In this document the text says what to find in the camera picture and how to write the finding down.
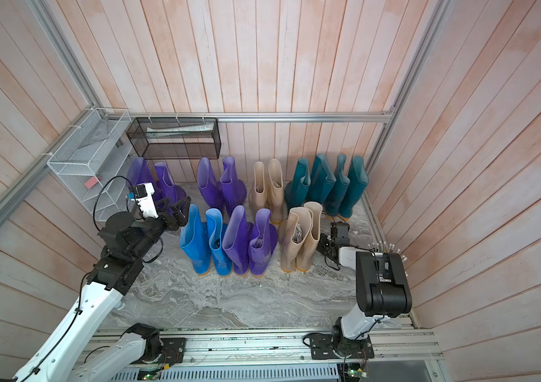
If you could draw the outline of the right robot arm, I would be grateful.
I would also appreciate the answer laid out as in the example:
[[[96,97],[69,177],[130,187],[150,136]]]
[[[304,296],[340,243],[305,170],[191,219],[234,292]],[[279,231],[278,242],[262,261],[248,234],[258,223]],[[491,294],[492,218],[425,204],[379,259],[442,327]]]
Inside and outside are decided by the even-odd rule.
[[[356,305],[332,329],[332,350],[347,358],[367,352],[364,336],[385,318],[397,318],[412,309],[412,294],[399,253],[358,248],[350,242],[350,226],[332,223],[321,234],[318,252],[338,268],[356,272]]]

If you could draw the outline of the beige boot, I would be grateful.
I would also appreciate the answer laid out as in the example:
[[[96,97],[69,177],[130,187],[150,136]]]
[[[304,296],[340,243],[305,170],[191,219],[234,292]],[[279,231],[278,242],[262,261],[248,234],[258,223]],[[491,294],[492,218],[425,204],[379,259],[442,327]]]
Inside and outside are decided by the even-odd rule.
[[[278,159],[271,159],[267,167],[267,200],[271,212],[272,224],[279,224],[283,219],[284,183],[283,168]]]
[[[265,178],[265,165],[256,162],[253,167],[253,183],[248,196],[248,203],[254,215],[267,207],[267,186]]]
[[[321,235],[321,214],[323,207],[318,202],[306,202],[304,207],[310,211],[311,226],[299,254],[297,256],[297,269],[307,272],[313,264],[313,255],[317,250]]]
[[[292,272],[303,261],[311,229],[312,215],[308,208],[290,209],[288,218],[279,227],[280,265],[284,272]]]

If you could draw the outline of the blue boot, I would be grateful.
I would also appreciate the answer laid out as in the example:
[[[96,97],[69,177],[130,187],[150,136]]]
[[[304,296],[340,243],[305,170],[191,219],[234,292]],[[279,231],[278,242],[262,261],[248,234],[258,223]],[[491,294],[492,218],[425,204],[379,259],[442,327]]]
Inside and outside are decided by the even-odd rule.
[[[188,223],[181,229],[180,247],[192,261],[197,275],[206,275],[210,269],[211,251],[208,246],[208,234],[200,219],[197,205],[189,206]]]

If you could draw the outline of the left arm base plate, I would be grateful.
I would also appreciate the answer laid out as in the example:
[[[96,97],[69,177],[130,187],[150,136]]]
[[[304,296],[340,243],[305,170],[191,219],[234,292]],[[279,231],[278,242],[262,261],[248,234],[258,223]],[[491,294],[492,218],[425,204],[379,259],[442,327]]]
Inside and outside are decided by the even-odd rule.
[[[167,364],[173,366],[184,361],[185,337],[154,337],[143,342],[143,354],[132,364]]]

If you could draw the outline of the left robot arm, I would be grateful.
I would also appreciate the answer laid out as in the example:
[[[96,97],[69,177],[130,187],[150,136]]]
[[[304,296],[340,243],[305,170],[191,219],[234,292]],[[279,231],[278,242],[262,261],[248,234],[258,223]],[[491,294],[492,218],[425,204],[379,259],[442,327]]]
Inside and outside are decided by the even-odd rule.
[[[158,212],[151,197],[136,200],[147,210],[138,221],[128,211],[111,216],[99,235],[105,241],[102,257],[84,275],[79,296],[71,310],[35,355],[12,377],[14,381],[108,381],[135,361],[154,364],[168,361],[159,330],[135,324],[95,359],[76,366],[81,353],[106,316],[132,287],[148,260],[146,253],[166,231],[184,228],[189,222],[191,198],[172,204],[160,201]]]

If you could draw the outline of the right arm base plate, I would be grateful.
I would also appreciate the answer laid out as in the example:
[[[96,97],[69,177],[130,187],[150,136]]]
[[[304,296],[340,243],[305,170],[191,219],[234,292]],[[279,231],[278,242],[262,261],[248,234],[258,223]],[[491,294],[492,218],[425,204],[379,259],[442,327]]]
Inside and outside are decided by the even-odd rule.
[[[310,350],[314,360],[349,359],[368,360],[375,357],[372,344],[367,340],[350,340],[337,334],[313,332],[302,338],[302,343]]]

